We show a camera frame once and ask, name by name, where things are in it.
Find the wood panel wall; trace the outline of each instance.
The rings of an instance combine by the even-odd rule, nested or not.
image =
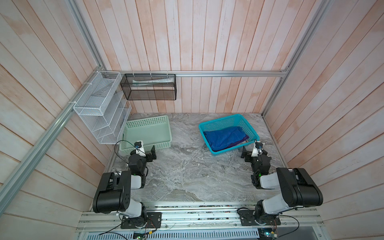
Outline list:
[[[266,121],[324,195],[333,239],[384,238],[384,1],[338,0]]]
[[[65,1],[0,1],[0,184],[96,68]],[[71,239],[111,150],[75,115],[5,213],[1,239]]]
[[[317,0],[77,0],[109,70],[280,70]],[[278,78],[177,79],[139,113],[260,113]]]

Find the gray marble tabletop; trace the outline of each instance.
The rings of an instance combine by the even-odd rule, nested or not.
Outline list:
[[[171,147],[156,151],[157,159],[147,163],[149,174],[143,189],[131,191],[140,202],[211,201],[257,202],[280,192],[256,189],[251,182],[250,163],[240,158],[241,148],[213,155],[206,147],[199,124],[229,116],[220,113],[135,113],[128,120],[168,115],[172,133]],[[271,135],[260,114],[242,114],[260,136],[272,157],[270,172],[283,167]],[[116,158],[113,170],[127,170],[127,164]]]

